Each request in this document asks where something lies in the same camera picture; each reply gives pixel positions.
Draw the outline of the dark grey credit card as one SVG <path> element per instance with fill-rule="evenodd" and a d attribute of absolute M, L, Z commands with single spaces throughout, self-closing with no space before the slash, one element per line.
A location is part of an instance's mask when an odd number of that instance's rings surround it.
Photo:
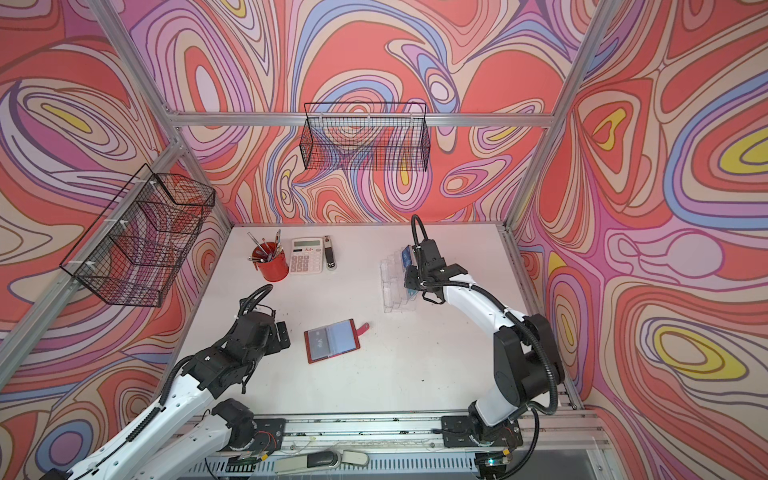
<path fill-rule="evenodd" d="M 311 362 L 326 359 L 331 354 L 329 337 L 325 328 L 308 331 L 307 345 Z"/>

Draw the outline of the red leather card holder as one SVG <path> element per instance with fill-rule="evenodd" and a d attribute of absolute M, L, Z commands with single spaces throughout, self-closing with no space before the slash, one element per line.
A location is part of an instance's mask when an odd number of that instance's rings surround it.
<path fill-rule="evenodd" d="M 357 325 L 353 319 L 347 319 L 305 331 L 308 363 L 318 363 L 359 350 L 360 337 L 369 329 L 368 322 Z"/>

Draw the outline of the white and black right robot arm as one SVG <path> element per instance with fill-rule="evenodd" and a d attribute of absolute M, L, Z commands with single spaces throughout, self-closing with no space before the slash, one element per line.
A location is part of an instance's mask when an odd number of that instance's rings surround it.
<path fill-rule="evenodd" d="M 491 445 L 527 412 L 557 413 L 565 372 L 551 322 L 507 306 L 464 267 L 448 263 L 418 215 L 411 216 L 410 228 L 413 263 L 405 270 L 405 288 L 457 309 L 492 341 L 494 385 L 469 405 L 465 429 L 447 435 Z"/>

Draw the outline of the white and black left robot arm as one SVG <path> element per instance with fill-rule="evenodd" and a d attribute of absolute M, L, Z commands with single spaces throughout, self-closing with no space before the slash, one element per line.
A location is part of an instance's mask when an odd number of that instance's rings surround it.
<path fill-rule="evenodd" d="M 175 479 L 223 449 L 245 451 L 260 432 L 251 410 L 225 398 L 245 388 L 260 361 L 286 348 L 287 331 L 263 285 L 240 300 L 234 323 L 212 345 L 179 360 L 159 397 L 104 446 L 47 479 Z"/>

